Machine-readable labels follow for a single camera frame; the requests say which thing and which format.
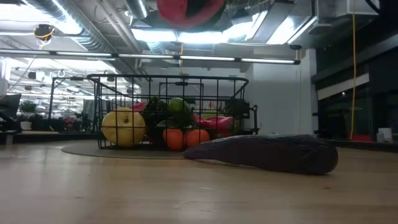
fruit basket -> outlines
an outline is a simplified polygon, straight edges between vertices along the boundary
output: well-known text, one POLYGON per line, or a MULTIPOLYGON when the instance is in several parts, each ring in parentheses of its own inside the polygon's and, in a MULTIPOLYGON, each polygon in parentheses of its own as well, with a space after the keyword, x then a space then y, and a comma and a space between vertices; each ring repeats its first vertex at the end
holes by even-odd
POLYGON ((100 149, 182 151, 203 141, 257 134, 257 106, 239 77, 91 74, 100 149), (253 128, 245 127, 254 122, 253 128))

wire basket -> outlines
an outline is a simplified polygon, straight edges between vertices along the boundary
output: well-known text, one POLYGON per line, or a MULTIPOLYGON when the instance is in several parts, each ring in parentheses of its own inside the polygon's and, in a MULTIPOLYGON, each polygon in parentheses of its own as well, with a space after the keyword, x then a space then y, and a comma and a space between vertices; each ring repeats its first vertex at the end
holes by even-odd
POLYGON ((92 74, 100 149, 181 151, 233 135, 257 134, 257 106, 238 77, 92 74), (244 120, 254 116, 254 127, 244 120))

yellow apple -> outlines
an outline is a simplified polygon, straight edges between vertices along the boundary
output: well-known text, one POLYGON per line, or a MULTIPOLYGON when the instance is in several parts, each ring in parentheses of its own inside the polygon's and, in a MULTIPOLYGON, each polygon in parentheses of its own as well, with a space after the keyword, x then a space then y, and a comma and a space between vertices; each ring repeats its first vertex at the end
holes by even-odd
POLYGON ((141 142, 146 131, 141 114, 132 112, 129 108, 118 108, 117 114, 116 117, 116 111, 111 111, 102 120, 101 130, 106 139, 122 147, 131 147, 141 142))

wooden table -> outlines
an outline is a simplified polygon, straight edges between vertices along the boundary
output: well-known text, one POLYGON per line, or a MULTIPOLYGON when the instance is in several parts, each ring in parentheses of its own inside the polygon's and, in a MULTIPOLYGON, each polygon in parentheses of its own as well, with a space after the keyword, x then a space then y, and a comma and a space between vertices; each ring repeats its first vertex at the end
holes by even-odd
POLYGON ((398 154, 339 149, 330 175, 0 149, 0 223, 398 223, 398 154))

round mat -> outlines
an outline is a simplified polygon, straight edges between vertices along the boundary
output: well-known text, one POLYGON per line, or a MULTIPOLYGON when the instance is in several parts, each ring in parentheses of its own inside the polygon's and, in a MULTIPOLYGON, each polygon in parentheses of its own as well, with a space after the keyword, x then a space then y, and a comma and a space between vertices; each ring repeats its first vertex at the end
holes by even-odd
POLYGON ((71 144, 62 148, 62 151, 82 156, 122 159, 184 159, 181 152, 99 149, 97 142, 71 144))

